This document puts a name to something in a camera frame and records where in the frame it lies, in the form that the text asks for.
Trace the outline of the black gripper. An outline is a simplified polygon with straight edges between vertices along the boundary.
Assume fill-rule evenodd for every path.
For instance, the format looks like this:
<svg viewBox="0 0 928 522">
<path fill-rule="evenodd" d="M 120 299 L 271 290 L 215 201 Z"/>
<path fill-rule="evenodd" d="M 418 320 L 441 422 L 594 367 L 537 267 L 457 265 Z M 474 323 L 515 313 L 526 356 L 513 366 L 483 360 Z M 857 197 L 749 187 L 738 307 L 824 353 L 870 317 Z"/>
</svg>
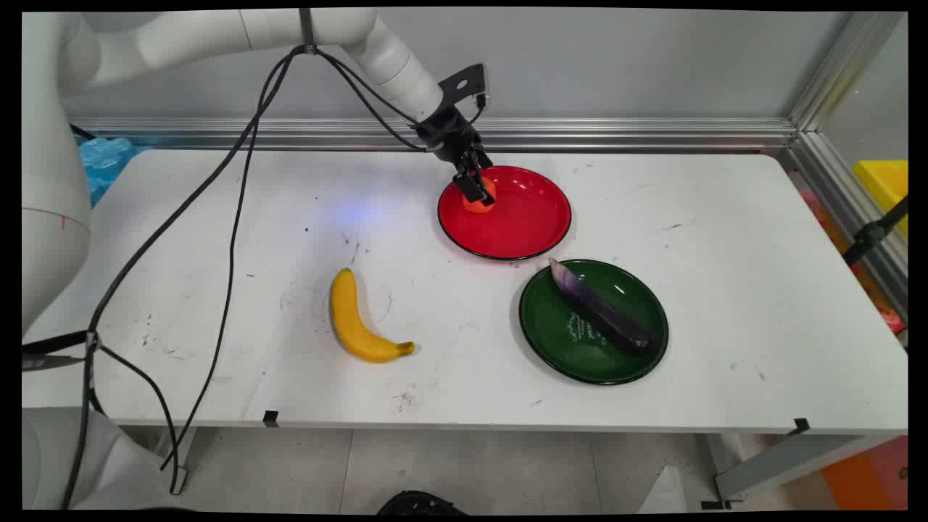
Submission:
<svg viewBox="0 0 928 522">
<path fill-rule="evenodd" d="M 483 171 L 493 162 L 484 151 L 483 139 L 474 123 L 484 107 L 470 119 L 456 106 L 437 110 L 430 118 L 415 125 L 415 134 L 441 161 L 458 165 L 453 183 L 469 204 L 491 204 L 492 195 L 483 182 Z"/>
</svg>

